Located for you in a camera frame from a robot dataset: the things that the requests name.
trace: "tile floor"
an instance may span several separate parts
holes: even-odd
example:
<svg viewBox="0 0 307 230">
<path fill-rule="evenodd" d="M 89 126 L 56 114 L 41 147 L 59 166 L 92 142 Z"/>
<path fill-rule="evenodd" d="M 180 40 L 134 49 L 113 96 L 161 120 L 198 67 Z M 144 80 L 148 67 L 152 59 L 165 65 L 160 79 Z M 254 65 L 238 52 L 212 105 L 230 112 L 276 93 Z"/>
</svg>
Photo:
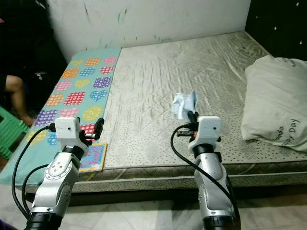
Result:
<svg viewBox="0 0 307 230">
<path fill-rule="evenodd" d="M 307 195 L 239 200 L 238 205 L 243 230 L 307 229 Z M 26 223 L 11 188 L 4 185 L 0 185 L 0 219 L 19 230 Z M 165 200 L 70 207 L 60 229 L 201 230 L 202 222 L 197 203 Z"/>
</svg>

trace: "white wall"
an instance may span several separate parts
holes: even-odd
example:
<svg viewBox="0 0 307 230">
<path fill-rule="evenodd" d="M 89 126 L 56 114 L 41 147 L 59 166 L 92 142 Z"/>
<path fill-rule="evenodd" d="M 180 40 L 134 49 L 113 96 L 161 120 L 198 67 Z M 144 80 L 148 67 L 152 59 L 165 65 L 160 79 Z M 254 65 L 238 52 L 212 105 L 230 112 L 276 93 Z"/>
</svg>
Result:
<svg viewBox="0 0 307 230">
<path fill-rule="evenodd" d="M 47 0 L 67 60 L 99 47 L 139 46 L 243 31 L 250 0 Z"/>
</svg>

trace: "pillowcase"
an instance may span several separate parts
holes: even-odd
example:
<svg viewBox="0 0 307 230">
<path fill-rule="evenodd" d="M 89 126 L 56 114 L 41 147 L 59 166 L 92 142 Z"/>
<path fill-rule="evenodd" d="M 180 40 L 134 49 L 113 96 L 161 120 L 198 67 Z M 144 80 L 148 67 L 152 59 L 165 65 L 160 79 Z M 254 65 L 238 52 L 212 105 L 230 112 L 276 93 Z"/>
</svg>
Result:
<svg viewBox="0 0 307 230">
<path fill-rule="evenodd" d="M 265 56 L 245 75 L 243 139 L 307 151 L 307 62 Z"/>
</svg>

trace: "blue blanket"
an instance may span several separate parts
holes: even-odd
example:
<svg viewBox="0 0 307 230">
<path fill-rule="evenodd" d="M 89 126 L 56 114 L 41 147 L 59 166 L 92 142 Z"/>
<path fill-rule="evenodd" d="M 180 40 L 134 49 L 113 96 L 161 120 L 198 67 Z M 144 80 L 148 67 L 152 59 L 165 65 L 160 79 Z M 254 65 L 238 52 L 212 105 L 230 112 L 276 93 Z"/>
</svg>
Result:
<svg viewBox="0 0 307 230">
<path fill-rule="evenodd" d="M 105 111 L 120 50 L 108 48 L 83 51 L 73 56 L 35 124 L 0 174 L 0 183 L 11 183 L 16 160 L 31 136 L 47 123 L 54 122 L 55 118 L 78 116 L 81 118 L 80 128 L 86 133 L 93 133 L 96 120 L 103 117 Z M 32 169 L 50 163 L 60 151 L 56 133 L 46 130 L 41 132 L 20 161 L 16 185 L 22 185 Z M 30 177 L 28 183 L 40 184 L 43 178 L 44 171 L 39 170 Z"/>
</svg>

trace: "black headboard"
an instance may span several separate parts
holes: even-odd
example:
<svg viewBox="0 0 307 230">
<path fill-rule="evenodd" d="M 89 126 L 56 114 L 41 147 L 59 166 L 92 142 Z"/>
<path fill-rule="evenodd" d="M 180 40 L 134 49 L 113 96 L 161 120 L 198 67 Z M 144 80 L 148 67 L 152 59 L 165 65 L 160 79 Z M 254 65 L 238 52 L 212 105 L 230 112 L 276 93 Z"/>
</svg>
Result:
<svg viewBox="0 0 307 230">
<path fill-rule="evenodd" d="M 252 0 L 245 31 L 274 57 L 307 60 L 307 0 Z"/>
</svg>

